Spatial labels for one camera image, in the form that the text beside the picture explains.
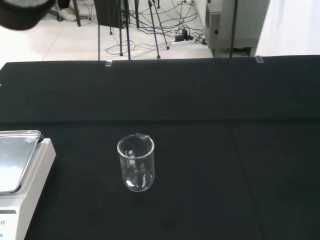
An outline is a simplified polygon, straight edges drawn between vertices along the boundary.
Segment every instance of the white wall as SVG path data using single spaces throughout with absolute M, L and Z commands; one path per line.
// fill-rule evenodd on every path
M 202 27 L 206 25 L 206 5 L 208 0 L 194 0 L 198 14 L 201 19 Z
M 320 55 L 320 0 L 270 0 L 256 55 Z

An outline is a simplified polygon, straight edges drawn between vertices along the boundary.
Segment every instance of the black object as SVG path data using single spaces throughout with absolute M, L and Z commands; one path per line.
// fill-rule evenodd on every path
M 74 13 L 75 13 L 75 18 L 76 18 L 76 23 L 78 24 L 78 27 L 81 27 L 80 14 L 79 14 L 79 8 L 78 8 L 77 0 L 72 0 L 72 2 L 73 2 L 73 6 L 74 6 Z
M 95 0 L 95 10 L 99 25 L 124 28 L 122 9 L 125 8 L 124 0 Z
M 188 31 L 185 28 L 182 29 L 182 34 L 175 36 L 176 42 L 183 42 L 184 40 L 189 41 L 192 39 L 193 39 L 193 37 L 188 34 Z
M 134 0 L 134 8 L 135 8 L 135 23 L 136 28 L 140 28 L 140 21 L 139 21 L 139 0 Z
M 96 14 L 98 18 L 98 60 L 100 61 L 100 25 L 110 26 L 110 35 L 112 35 L 111 27 L 119 28 L 119 46 L 120 56 L 122 57 L 122 28 L 124 28 L 123 14 L 126 12 L 123 10 L 123 0 L 95 0 Z
M 55 4 L 55 0 L 36 7 L 20 7 L 7 1 L 0 1 L 0 25 L 13 30 L 33 28 Z
M 25 239 L 319 240 L 320 56 L 263 59 L 7 63 L 1 129 L 57 153 Z M 116 150 L 131 133 L 155 142 L 137 194 Z
M 230 58 L 232 58 L 233 53 L 234 53 L 237 13 L 238 13 L 238 0 L 234 0 L 232 28 L 231 28 L 231 45 L 230 45 L 230 55 L 229 55 Z

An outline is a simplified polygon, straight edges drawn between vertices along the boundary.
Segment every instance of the white tile floor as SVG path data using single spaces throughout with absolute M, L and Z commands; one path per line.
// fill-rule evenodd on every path
M 133 6 L 134 0 L 129 0 L 130 5 Z M 161 0 L 161 7 L 166 11 L 173 8 L 171 0 Z M 79 8 L 81 11 L 88 11 L 82 1 L 79 2 Z M 143 11 L 148 8 L 147 0 L 140 0 L 139 11 Z M 188 5 L 182 7 L 182 16 L 186 16 L 189 10 Z M 55 16 L 47 15 L 39 24 L 33 29 L 27 31 L 13 31 L 3 27 L 0 27 L 0 68 L 7 62 L 28 62 L 28 61 L 91 61 L 98 59 L 98 26 L 97 17 L 95 16 L 95 8 L 93 7 L 93 17 L 91 23 L 87 19 L 81 20 L 81 27 L 78 27 L 75 22 L 58 22 Z M 190 9 L 189 15 L 195 13 L 195 9 Z M 179 18 L 179 13 L 175 9 L 168 12 L 173 18 Z M 170 19 L 165 13 L 160 14 L 161 21 Z M 175 25 L 178 21 L 170 20 L 165 23 L 166 26 Z M 155 24 L 159 25 L 159 21 L 155 16 Z M 194 29 L 202 29 L 200 18 L 186 23 L 188 27 Z M 153 34 L 146 35 L 145 33 L 137 30 L 136 26 L 130 25 L 130 39 L 137 44 L 150 44 L 155 45 L 155 39 Z M 114 36 L 119 40 L 119 30 L 114 30 Z M 126 38 L 126 30 L 122 31 L 122 37 Z M 164 38 L 161 35 L 157 35 L 158 43 L 164 43 Z M 108 27 L 101 27 L 101 51 L 100 56 L 102 60 L 127 60 L 128 57 L 111 55 L 105 51 L 106 48 L 116 45 L 116 40 L 113 36 L 109 35 Z M 118 53 L 119 47 L 114 47 L 109 50 L 111 53 Z M 131 57 L 134 59 L 156 59 L 156 51 L 146 52 L 149 49 L 138 47 L 131 53 Z M 189 45 L 171 47 L 170 50 L 166 50 L 162 47 L 160 50 L 162 59 L 191 59 L 191 58 L 212 58 L 213 55 L 206 45 L 202 45 L 197 42 Z

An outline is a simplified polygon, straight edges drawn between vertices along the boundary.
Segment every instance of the beaker rim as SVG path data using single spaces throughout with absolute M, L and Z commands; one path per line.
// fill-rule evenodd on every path
M 124 154 L 120 151 L 120 148 L 119 148 L 120 143 L 121 143 L 124 139 L 126 139 L 126 138 L 129 138 L 129 137 L 131 137 L 131 136 L 137 136 L 137 135 L 143 135 L 143 136 L 146 136 L 146 137 L 149 138 L 149 140 L 150 140 L 150 142 L 151 142 L 151 144 L 152 144 L 150 151 L 149 151 L 148 153 L 146 153 L 145 155 L 143 155 L 143 156 L 137 156 L 137 157 L 129 157 L 129 156 L 124 155 Z M 117 149 L 118 153 L 119 153 L 122 157 L 124 157 L 124 158 L 126 158 L 126 159 L 131 159 L 131 160 L 134 160 L 134 159 L 144 159 L 144 158 L 148 157 L 150 154 L 152 154 L 152 153 L 154 152 L 155 143 L 154 143 L 154 141 L 152 140 L 152 138 L 151 138 L 149 135 L 146 135 L 146 134 L 143 134 L 143 133 L 136 133 L 136 134 L 130 134 L 130 135 L 127 135 L 127 136 L 123 137 L 123 138 L 118 142 L 118 144 L 117 144 L 117 146 L 116 146 L 116 149 Z

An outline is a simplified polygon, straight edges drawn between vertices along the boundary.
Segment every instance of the glass beaker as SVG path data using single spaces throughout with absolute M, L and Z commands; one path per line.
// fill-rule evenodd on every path
M 148 135 L 125 136 L 117 145 L 122 178 L 125 186 L 134 192 L 150 188 L 155 180 L 154 141 Z

